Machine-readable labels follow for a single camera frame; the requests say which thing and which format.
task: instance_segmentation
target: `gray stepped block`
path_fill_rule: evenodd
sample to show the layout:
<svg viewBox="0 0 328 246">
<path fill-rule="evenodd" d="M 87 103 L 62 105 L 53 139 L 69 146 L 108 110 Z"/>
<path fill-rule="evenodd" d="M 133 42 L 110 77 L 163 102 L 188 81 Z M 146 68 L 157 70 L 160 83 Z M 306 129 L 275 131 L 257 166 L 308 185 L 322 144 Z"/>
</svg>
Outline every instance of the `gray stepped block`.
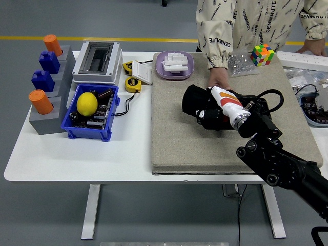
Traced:
<svg viewBox="0 0 328 246">
<path fill-rule="evenodd" d="M 53 110 L 49 114 L 39 114 L 34 106 L 31 108 L 29 122 L 39 135 L 65 132 L 60 125 L 67 112 L 66 102 L 62 97 L 50 97 Z"/>
<path fill-rule="evenodd" d="M 46 92 L 46 95 L 47 97 L 61 96 L 67 102 L 73 79 L 72 71 L 75 66 L 75 58 L 70 46 L 61 46 L 61 49 L 63 53 L 57 57 L 60 63 L 59 72 L 51 74 L 55 81 L 55 87 L 52 92 Z"/>
</svg>

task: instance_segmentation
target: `yellow tape measure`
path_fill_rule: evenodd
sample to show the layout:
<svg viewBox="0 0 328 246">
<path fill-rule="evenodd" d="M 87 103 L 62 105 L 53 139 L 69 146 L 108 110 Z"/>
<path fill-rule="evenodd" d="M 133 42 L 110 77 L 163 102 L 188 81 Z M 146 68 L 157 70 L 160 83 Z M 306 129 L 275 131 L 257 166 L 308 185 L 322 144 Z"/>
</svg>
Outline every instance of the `yellow tape measure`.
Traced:
<svg viewBox="0 0 328 246">
<path fill-rule="evenodd" d="M 129 61 L 127 63 L 123 63 L 122 66 L 123 66 L 125 74 L 131 76 L 131 74 L 132 74 L 132 61 Z"/>
<path fill-rule="evenodd" d="M 125 80 L 125 89 L 127 92 L 135 93 L 141 91 L 141 80 L 134 77 L 128 77 Z"/>
</svg>

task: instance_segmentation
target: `person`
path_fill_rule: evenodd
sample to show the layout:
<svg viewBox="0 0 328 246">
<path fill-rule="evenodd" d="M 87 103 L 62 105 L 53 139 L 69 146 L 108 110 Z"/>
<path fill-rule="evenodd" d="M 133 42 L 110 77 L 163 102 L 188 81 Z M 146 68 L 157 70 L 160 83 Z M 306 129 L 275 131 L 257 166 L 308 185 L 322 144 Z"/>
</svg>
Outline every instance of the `person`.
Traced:
<svg viewBox="0 0 328 246">
<path fill-rule="evenodd" d="M 326 56 L 328 0 L 198 0 L 197 51 L 207 57 L 208 87 L 232 89 L 227 67 L 233 49 L 245 47 L 252 52 L 256 45 L 268 44 L 279 50 L 297 15 L 307 32 L 304 46 L 297 53 L 311 51 Z"/>
</svg>

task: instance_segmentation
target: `yellow lemon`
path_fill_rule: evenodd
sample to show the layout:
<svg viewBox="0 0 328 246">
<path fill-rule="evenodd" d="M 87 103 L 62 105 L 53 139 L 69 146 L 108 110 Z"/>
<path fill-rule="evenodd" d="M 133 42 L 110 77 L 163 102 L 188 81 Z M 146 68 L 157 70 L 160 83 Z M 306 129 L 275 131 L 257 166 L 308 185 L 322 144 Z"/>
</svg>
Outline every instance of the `yellow lemon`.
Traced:
<svg viewBox="0 0 328 246">
<path fill-rule="evenodd" d="M 77 111 L 83 116 L 93 115 L 98 108 L 98 101 L 91 92 L 82 93 L 76 103 Z"/>
</svg>

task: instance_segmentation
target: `person's hand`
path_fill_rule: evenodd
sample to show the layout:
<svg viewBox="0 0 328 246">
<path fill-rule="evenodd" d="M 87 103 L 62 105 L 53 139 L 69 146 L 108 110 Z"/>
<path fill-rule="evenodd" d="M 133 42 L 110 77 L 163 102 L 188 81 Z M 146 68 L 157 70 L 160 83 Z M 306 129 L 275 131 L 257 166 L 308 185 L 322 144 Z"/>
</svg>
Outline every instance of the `person's hand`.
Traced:
<svg viewBox="0 0 328 246">
<path fill-rule="evenodd" d="M 300 48 L 296 53 L 304 53 L 305 51 L 309 50 L 311 51 L 314 55 L 318 56 L 327 56 L 325 50 L 324 50 L 324 45 L 325 45 L 325 38 L 319 39 L 319 40 L 308 40 L 306 39 L 304 42 L 304 46 Z"/>
<path fill-rule="evenodd" d="M 207 87 L 218 86 L 225 90 L 231 90 L 228 78 L 228 70 L 226 68 L 211 68 Z"/>
</svg>

